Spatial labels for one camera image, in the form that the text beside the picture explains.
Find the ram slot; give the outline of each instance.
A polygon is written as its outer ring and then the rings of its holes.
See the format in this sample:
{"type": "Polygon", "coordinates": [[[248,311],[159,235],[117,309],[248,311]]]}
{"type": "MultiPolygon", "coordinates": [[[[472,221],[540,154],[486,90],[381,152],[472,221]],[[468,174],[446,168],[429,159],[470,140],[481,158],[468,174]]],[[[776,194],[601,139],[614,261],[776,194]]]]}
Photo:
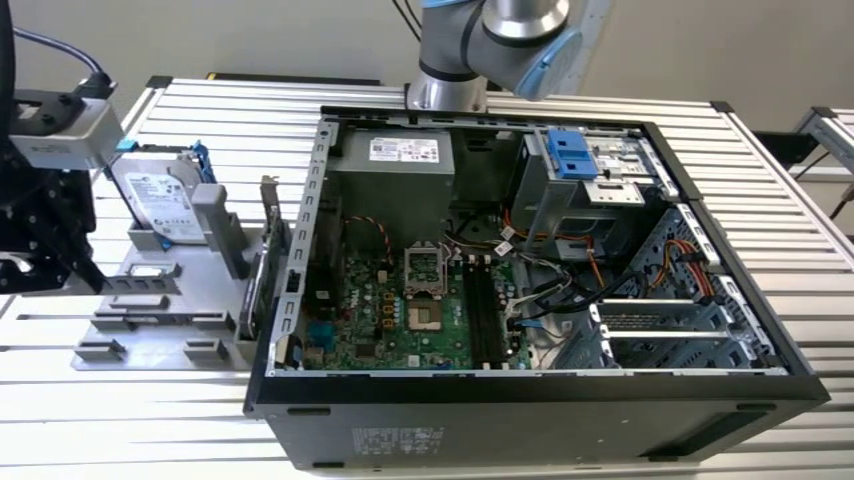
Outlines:
{"type": "Polygon", "coordinates": [[[498,296],[486,264],[468,264],[464,269],[466,313],[472,337],[472,357],[476,368],[501,368],[505,344],[498,317],[498,296]]]}

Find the motherboard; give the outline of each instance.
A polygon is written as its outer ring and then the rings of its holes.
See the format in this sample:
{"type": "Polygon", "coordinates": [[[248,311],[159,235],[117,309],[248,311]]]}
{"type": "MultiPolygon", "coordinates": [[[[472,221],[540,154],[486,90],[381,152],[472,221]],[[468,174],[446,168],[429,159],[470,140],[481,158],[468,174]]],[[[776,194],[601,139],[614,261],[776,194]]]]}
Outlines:
{"type": "MultiPolygon", "coordinates": [[[[525,338],[514,337],[501,327],[500,318],[492,318],[492,324],[501,328],[494,332],[481,332],[470,321],[474,300],[468,301],[472,295],[468,297],[466,292],[469,263],[460,257],[456,260],[444,258],[441,250],[434,258],[442,262],[440,268],[421,251],[414,252],[412,258],[397,258],[398,268],[389,268],[384,259],[360,255],[346,258],[338,318],[332,322],[316,321],[309,326],[306,368],[484,368],[477,362],[482,335],[501,342],[494,348],[504,355],[501,368],[530,368],[525,338]],[[414,293],[414,281],[417,285],[442,287],[414,293]]],[[[512,266],[496,262],[485,272],[492,278],[493,298],[489,301],[494,302],[496,311],[501,311],[502,304],[506,305],[508,299],[517,295],[512,266]]]]}

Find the power supply label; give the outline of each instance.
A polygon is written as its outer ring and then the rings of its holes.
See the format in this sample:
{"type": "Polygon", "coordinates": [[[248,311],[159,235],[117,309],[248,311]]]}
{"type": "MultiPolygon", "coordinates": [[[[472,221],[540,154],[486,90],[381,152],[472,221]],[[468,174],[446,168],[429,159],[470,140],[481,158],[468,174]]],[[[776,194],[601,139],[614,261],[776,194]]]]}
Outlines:
{"type": "Polygon", "coordinates": [[[436,455],[444,436],[445,427],[353,429],[360,455],[436,455]]]}
{"type": "Polygon", "coordinates": [[[153,230],[174,242],[205,240],[182,182],[171,175],[142,172],[129,173],[125,179],[153,230]]]}
{"type": "Polygon", "coordinates": [[[369,159],[376,162],[440,163],[440,140],[378,137],[372,140],[369,159]]]}

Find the aluminum extrusion table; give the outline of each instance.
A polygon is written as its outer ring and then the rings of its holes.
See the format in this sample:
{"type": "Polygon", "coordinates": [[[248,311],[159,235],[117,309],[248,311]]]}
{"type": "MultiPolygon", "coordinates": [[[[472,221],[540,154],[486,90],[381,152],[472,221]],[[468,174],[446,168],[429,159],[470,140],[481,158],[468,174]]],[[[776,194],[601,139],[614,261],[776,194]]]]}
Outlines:
{"type": "MultiPolygon", "coordinates": [[[[262,175],[280,177],[285,215],[297,215],[322,104],[401,108],[404,92],[175,79],[145,91],[125,126],[141,143],[190,145],[202,139],[226,180],[230,209],[246,223],[260,223],[262,175]]],[[[493,93],[489,106],[497,114],[659,123],[833,400],[699,465],[382,475],[854,478],[854,247],[739,117],[709,102],[554,97],[529,103],[493,93]]],[[[130,247],[130,214],[106,179],[98,179],[94,193],[95,260],[114,273],[130,247]]],[[[78,372],[73,348],[101,298],[7,300],[0,299],[0,466],[22,467],[3,471],[3,478],[113,478],[129,472],[149,478],[310,476],[294,470],[268,425],[242,415],[249,373],[78,372]]]]}

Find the open computer tower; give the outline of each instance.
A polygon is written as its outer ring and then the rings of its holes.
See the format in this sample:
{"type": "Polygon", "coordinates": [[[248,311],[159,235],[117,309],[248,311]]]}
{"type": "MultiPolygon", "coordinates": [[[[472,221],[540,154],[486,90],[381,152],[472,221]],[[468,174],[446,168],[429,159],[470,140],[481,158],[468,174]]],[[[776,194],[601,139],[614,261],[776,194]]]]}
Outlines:
{"type": "Polygon", "coordinates": [[[293,238],[298,468],[697,461],[829,399],[653,123],[328,107],[293,238]]]}

